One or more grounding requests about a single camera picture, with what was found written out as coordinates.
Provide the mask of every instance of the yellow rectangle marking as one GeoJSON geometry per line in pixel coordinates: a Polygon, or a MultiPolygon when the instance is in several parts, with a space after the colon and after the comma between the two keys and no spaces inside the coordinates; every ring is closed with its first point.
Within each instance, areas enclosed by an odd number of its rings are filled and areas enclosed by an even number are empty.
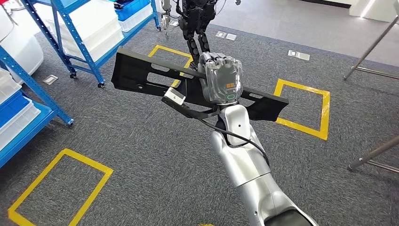
{"type": "MultiPolygon", "coordinates": [[[[168,51],[168,52],[172,52],[172,53],[176,53],[176,54],[182,55],[184,57],[188,57],[189,59],[187,60],[186,64],[184,65],[184,68],[188,68],[190,66],[190,62],[192,61],[192,56],[190,54],[184,53],[184,52],[181,52],[179,50],[172,49],[172,48],[160,46],[160,45],[156,45],[151,50],[151,52],[148,54],[148,57],[152,57],[157,52],[158,49],[163,49],[163,50],[168,51]]],[[[176,87],[178,83],[179,83],[179,80],[175,79],[173,81],[172,85],[170,85],[170,86],[171,87],[176,87]]]]}
{"type": "Polygon", "coordinates": [[[22,193],[20,197],[11,205],[8,209],[8,218],[12,220],[19,226],[35,226],[32,222],[28,219],[21,216],[19,213],[16,212],[16,209],[19,205],[28,197],[28,195],[34,190],[34,188],[42,181],[42,179],[52,170],[52,168],[60,161],[60,159],[64,156],[68,155],[82,163],[85,163],[101,172],[104,173],[103,178],[101,178],[100,182],[97,184],[95,189],[92,191],[90,196],[86,199],[82,207],[78,210],[76,215],[73,217],[72,221],[69,223],[69,226],[75,226],[82,218],[83,214],[87,211],[93,200],[96,198],[98,193],[101,191],[105,183],[107,182],[108,178],[113,172],[113,169],[104,166],[103,164],[96,162],[84,155],[81,155],[77,152],[74,152],[70,149],[63,149],[51,162],[50,164],[39,174],[39,176],[28,186],[28,188],[22,193]]]}
{"type": "Polygon", "coordinates": [[[317,93],[317,94],[321,94],[323,96],[323,101],[322,101],[322,108],[321,108],[321,122],[320,122],[320,130],[315,130],[303,125],[300,125],[298,123],[289,121],[289,120],[285,120],[282,118],[278,118],[276,120],[277,123],[280,123],[282,125],[297,129],[299,131],[302,131],[304,133],[319,137],[323,140],[327,140],[328,137],[328,122],[329,122],[329,115],[330,115],[330,92],[325,91],[325,90],[320,90],[320,89],[315,89],[312,87],[308,87],[308,86],[304,86],[298,83],[294,83],[291,81],[286,81],[286,80],[282,80],[279,79],[277,81],[277,85],[276,88],[274,90],[274,95],[275,96],[280,96],[281,92],[283,90],[283,86],[287,85],[287,86],[291,86],[297,89],[303,89],[306,91],[310,91],[313,93],[317,93]]]}

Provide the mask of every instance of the robotic arm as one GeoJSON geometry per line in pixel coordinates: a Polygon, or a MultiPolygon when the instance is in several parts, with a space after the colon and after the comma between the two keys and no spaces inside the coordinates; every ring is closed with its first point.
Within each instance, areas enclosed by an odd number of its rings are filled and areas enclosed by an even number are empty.
{"type": "MultiPolygon", "coordinates": [[[[216,16],[215,5],[219,0],[182,0],[182,8],[180,8],[180,0],[177,0],[176,13],[180,16],[178,18],[179,27],[183,31],[183,37],[187,41],[187,46],[190,50],[193,62],[190,68],[197,70],[199,63],[200,52],[194,40],[194,33],[198,34],[198,42],[203,53],[210,52],[208,39],[205,34],[207,26],[211,20],[216,16]]],[[[170,0],[160,0],[162,13],[162,26],[168,39],[168,27],[170,22],[170,11],[172,6],[170,0]]],[[[236,0],[236,5],[239,5],[241,0],[236,0]]]]}

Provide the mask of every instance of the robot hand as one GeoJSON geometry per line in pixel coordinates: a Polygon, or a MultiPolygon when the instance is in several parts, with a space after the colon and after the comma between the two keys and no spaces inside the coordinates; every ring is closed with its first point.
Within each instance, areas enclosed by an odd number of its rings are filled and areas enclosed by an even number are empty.
{"type": "Polygon", "coordinates": [[[201,79],[204,98],[217,105],[236,103],[242,94],[242,64],[239,60],[221,53],[202,53],[198,72],[205,73],[201,79]]]}

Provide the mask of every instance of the gray carpet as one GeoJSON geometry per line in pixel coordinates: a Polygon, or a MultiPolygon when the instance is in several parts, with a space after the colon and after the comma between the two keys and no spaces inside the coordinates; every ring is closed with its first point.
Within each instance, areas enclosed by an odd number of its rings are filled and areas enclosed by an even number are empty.
{"type": "MultiPolygon", "coordinates": [[[[273,93],[278,78],[331,92],[328,140],[274,123],[252,122],[281,189],[321,226],[399,225],[399,177],[371,166],[348,172],[346,164],[399,131],[395,80],[356,72],[354,58],[211,25],[211,49],[243,62],[244,83],[273,93]],[[215,37],[222,30],[236,41],[215,37]],[[288,57],[289,49],[311,55],[288,57]]],[[[125,48],[148,54],[156,44],[188,52],[178,28],[170,40],[150,22],[125,48]]],[[[159,97],[96,87],[91,74],[69,79],[64,65],[39,34],[45,61],[33,75],[76,121],[69,129],[52,121],[0,169],[0,225],[14,225],[7,208],[64,148],[114,170],[83,215],[81,226],[248,225],[239,194],[210,149],[210,129],[167,107],[159,97]],[[52,85],[41,81],[53,74],[52,85]]],[[[183,65],[186,58],[160,50],[154,57],[183,65]]],[[[110,81],[114,58],[101,69],[110,81]]],[[[366,67],[399,72],[374,62],[366,67]]],[[[321,96],[284,87],[291,104],[281,117],[318,129],[321,96]]],[[[397,165],[398,148],[379,157],[397,165]]],[[[62,159],[17,209],[36,225],[68,225],[101,172],[62,159]]]]}

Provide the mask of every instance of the blue metal shelf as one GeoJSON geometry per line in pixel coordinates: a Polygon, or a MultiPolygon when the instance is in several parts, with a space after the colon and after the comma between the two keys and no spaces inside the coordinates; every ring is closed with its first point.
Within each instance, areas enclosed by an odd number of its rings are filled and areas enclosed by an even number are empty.
{"type": "MultiPolygon", "coordinates": [[[[61,0],[62,6],[65,8],[66,13],[71,13],[79,7],[88,3],[90,0],[61,0]]],[[[31,0],[32,3],[40,3],[43,5],[51,6],[51,0],[31,0]]]]}
{"type": "Polygon", "coordinates": [[[124,38],[121,40],[116,46],[110,49],[104,56],[98,59],[96,62],[93,61],[91,58],[84,42],[82,41],[81,37],[79,36],[78,32],[76,31],[75,26],[69,16],[71,12],[78,9],[80,6],[87,3],[89,0],[21,0],[22,3],[27,8],[28,13],[31,15],[33,20],[39,26],[47,40],[50,42],[51,46],[54,48],[56,53],[60,56],[62,62],[65,64],[67,69],[70,72],[71,78],[76,78],[76,70],[82,70],[88,73],[93,74],[97,81],[98,87],[103,88],[105,80],[103,79],[99,68],[108,60],[110,59],[116,52],[119,46],[128,42],[144,25],[146,25],[152,18],[155,21],[155,26],[160,30],[160,24],[158,21],[158,13],[155,6],[155,0],[151,0],[151,7],[152,7],[152,15],[142,21],[139,25],[134,27],[129,32],[123,32],[124,38]],[[33,7],[34,3],[44,4],[51,6],[53,9],[53,17],[54,23],[56,27],[56,34],[57,39],[53,37],[51,32],[47,29],[46,25],[43,23],[40,16],[37,14],[36,9],[33,7]],[[62,48],[62,40],[60,34],[60,28],[58,23],[58,16],[57,12],[61,15],[62,20],[64,21],[66,27],[68,28],[69,32],[71,33],[72,37],[75,39],[76,44],[79,47],[79,50],[82,52],[84,59],[78,58],[76,56],[69,56],[63,52],[62,48]],[[84,62],[88,65],[88,67],[82,67],[79,65],[72,64],[70,59],[75,59],[81,62],[84,62]]]}
{"type": "Polygon", "coordinates": [[[0,168],[56,116],[56,112],[51,108],[37,102],[33,104],[41,111],[40,114],[0,150],[0,168]]]}
{"type": "Polygon", "coordinates": [[[46,104],[33,102],[41,112],[26,126],[10,143],[0,150],[0,167],[15,155],[29,140],[31,140],[55,116],[59,116],[66,124],[72,125],[73,119],[57,105],[40,85],[0,46],[0,66],[11,68],[25,84],[46,104]]]}

